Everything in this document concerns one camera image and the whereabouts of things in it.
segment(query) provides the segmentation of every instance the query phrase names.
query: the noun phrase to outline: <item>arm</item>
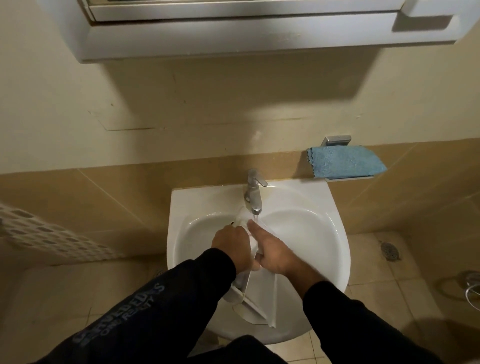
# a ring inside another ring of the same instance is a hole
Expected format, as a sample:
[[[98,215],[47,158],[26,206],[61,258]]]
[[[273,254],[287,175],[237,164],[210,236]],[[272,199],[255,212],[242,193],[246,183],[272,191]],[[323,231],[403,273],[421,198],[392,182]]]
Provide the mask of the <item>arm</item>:
[[[213,249],[153,279],[39,363],[151,363],[185,359],[230,289],[252,266],[241,227],[225,227]]]
[[[248,228],[263,249],[264,255],[257,257],[260,264],[285,275],[303,299],[303,310],[333,364],[441,364],[434,354],[417,346],[362,302],[349,299],[280,239],[253,221]]]

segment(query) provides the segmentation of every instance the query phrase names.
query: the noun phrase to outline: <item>black sweatshirt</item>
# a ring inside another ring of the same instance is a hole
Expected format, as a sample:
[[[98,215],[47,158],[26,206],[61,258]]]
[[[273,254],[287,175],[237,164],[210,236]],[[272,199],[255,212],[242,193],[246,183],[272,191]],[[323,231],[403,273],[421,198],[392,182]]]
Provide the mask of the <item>black sweatshirt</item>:
[[[230,257],[209,249],[145,284],[38,363],[285,363],[251,336],[187,359],[235,276]],[[308,290],[303,310],[333,364],[441,363],[330,282]]]

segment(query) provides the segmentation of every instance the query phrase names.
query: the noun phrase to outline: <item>blue cloth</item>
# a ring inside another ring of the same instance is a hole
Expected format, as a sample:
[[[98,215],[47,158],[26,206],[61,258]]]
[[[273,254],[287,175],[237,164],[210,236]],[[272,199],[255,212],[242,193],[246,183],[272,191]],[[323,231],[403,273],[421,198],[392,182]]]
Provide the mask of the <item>blue cloth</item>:
[[[383,173],[387,167],[362,146],[323,146],[307,150],[315,178],[354,178]]]

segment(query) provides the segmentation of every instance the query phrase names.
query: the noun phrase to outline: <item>sink basin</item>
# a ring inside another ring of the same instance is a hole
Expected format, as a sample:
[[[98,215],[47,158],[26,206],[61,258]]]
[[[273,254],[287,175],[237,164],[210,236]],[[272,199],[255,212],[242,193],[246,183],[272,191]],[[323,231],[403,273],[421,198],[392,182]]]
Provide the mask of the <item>sink basin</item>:
[[[230,185],[172,192],[167,240],[169,269],[200,256],[211,247],[215,233],[234,221],[242,206],[250,209],[243,198],[245,188]],[[343,292],[350,276],[350,249],[327,183],[269,182],[260,191],[263,211],[259,219]],[[253,335],[264,344],[287,341],[311,330],[302,301],[290,282],[279,276],[277,287],[276,328],[248,323],[223,299],[207,328],[229,340]]]

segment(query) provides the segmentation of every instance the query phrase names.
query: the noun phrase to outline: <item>chrome faucet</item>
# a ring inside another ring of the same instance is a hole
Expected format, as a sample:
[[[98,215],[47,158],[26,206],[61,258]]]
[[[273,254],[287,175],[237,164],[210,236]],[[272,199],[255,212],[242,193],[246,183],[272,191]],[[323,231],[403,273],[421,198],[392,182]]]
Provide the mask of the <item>chrome faucet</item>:
[[[259,171],[256,169],[251,169],[248,171],[248,185],[247,192],[245,192],[245,201],[250,203],[252,206],[252,213],[254,215],[260,215],[262,212],[262,197],[260,196],[260,187],[268,186],[267,181],[263,179]]]

